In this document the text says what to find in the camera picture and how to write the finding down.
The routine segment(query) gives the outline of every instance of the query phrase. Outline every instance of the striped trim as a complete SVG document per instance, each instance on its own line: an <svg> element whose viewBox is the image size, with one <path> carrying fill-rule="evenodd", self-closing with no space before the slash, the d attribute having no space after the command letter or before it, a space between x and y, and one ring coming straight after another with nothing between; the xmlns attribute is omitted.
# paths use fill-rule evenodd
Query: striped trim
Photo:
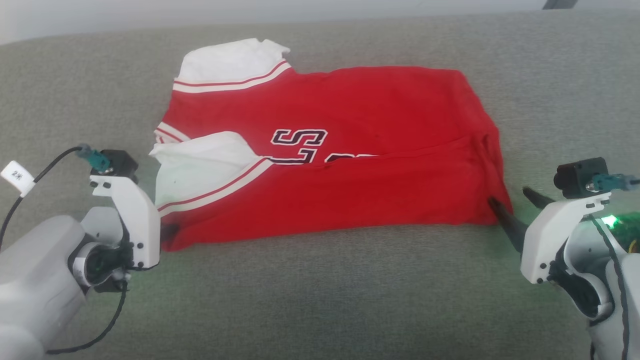
<svg viewBox="0 0 640 360"><path fill-rule="evenodd" d="M180 130L176 129L175 127L165 122L161 122L160 125L158 125L158 127L154 131L154 133L164 138L164 142L185 142L185 141L191 140L190 137L186 136Z"/></svg>
<svg viewBox="0 0 640 360"><path fill-rule="evenodd" d="M262 76L251 78L243 81L233 83L187 83L176 79L173 83L173 89L179 92L187 92L191 94L199 94L203 92L216 92L216 91L229 91L229 90L242 90L250 88L255 85L264 84L270 80L275 79L278 75L282 74L285 70L290 69L291 65L286 61L283 61L276 65L271 71Z"/></svg>
<svg viewBox="0 0 640 360"><path fill-rule="evenodd" d="M160 216L163 217L176 211L187 211L201 208L202 206L220 200L227 195L240 190L242 187L258 178L263 172L271 167L271 165L273 165L273 163L267 158L261 158L260 160L249 166L248 169L244 171L240 176L229 181L224 186L213 190L212 192L194 197L192 199L169 202L167 204L160 205L158 206L158 212L160 213Z"/></svg>

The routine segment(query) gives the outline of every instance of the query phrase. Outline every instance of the gray upholstery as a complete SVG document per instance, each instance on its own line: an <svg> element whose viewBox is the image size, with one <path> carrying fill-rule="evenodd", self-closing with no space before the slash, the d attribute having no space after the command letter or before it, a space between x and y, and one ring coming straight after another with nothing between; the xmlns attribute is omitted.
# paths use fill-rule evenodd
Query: gray upholstery
<svg viewBox="0 0 640 360"><path fill-rule="evenodd" d="M516 213L528 184L559 197L558 164L604 156L640 170L640 13L499 15L160 29L0 47L0 163L37 173L79 142L125 149L153 194L152 131L190 50L248 37L289 46L300 72L359 65L462 70L501 130ZM55 214L81 217L88 168L68 159L23 202L5 247ZM613 198L638 209L640 194ZM0 213L17 192L0 186ZM585 359L585 321L531 285L498 227L402 226L165 253L134 274L101 343L59 359ZM118 295L92 293L59 346L92 339Z"/></svg>

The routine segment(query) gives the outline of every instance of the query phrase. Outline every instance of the teal connector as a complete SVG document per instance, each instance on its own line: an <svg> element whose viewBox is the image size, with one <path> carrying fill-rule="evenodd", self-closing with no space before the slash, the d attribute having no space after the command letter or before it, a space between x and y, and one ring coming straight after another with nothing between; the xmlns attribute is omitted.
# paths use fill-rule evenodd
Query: teal connector
<svg viewBox="0 0 640 360"><path fill-rule="evenodd" d="M78 157L89 161L91 167L97 172L109 172L111 162L105 155L99 153L98 150L92 149L85 143L81 143L79 146L82 147L82 150L76 152Z"/></svg>

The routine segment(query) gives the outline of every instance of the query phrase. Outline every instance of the red stripe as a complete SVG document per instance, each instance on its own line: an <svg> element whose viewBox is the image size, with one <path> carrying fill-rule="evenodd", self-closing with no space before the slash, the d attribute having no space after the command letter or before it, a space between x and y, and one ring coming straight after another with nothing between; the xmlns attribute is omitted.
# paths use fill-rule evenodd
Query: red stripe
<svg viewBox="0 0 640 360"><path fill-rule="evenodd" d="M262 75L262 76L258 76L257 78L251 78L248 80L244 80L244 81L240 81L237 83L207 83L207 84L189 84L189 83L183 83L181 81L175 81L176 84L180 84L180 85L186 85L186 86L223 86L223 85L241 85L241 84L246 84L250 81L254 81L254 80L259 80L259 79L264 79L267 76L270 76L271 74L273 74L275 72L275 70L277 70L279 67L281 67L283 64L287 63L287 61L283 61L281 63L279 63L278 65L276 65L276 67L273 68L273 70L269 71L269 74L266 75Z"/></svg>
<svg viewBox="0 0 640 360"><path fill-rule="evenodd" d="M161 133L165 133L165 134L169 135L170 137L172 137L172 138L174 138L174 139L178 140L178 142L182 142L182 140L180 140L180 139L178 139L177 137L175 137L175 136L171 135L170 133L167 133L165 130L158 129L158 128L156 128L156 130L157 130L157 131L160 131Z"/></svg>
<svg viewBox="0 0 640 360"><path fill-rule="evenodd" d="M207 197L210 195L213 195L215 193L221 192L222 190L228 188L229 186L237 183L238 181L240 181L242 178L244 178L245 176L247 176L251 171L253 171L258 165L260 165L262 162L266 161L266 158L262 158L260 159L260 161L258 161L256 164L254 164L254 166L250 167L249 170L247 170L246 172L244 172L242 175L240 175L239 177L235 178L232 182L226 184L225 186L222 186L219 189L213 190L212 192L206 193L204 195L200 195L198 197L194 197L193 199L188 199L188 200L182 200L182 201L176 201L176 202L169 202L165 205L162 205L161 207L158 208L158 211L162 211L164 209L166 209L168 206L172 206L172 205L181 205L181 204L187 204L189 202L193 202L196 200L200 200L203 197Z"/></svg>

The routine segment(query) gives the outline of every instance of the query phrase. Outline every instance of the cable connector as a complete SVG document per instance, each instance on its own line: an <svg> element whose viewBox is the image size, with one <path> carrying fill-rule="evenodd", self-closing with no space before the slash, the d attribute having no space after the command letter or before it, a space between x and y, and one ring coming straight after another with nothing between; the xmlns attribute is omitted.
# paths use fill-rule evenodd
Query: cable connector
<svg viewBox="0 0 640 360"><path fill-rule="evenodd" d="M612 174L594 175L593 180L587 183L586 189L594 192L609 192L611 190L631 191L636 190L640 180L633 175Z"/></svg>
<svg viewBox="0 0 640 360"><path fill-rule="evenodd" d="M104 175L113 171L111 161L105 155L101 154L98 150L92 149L85 143L81 143L79 146L82 149L76 152L78 157L88 161L91 167L98 173Z"/></svg>

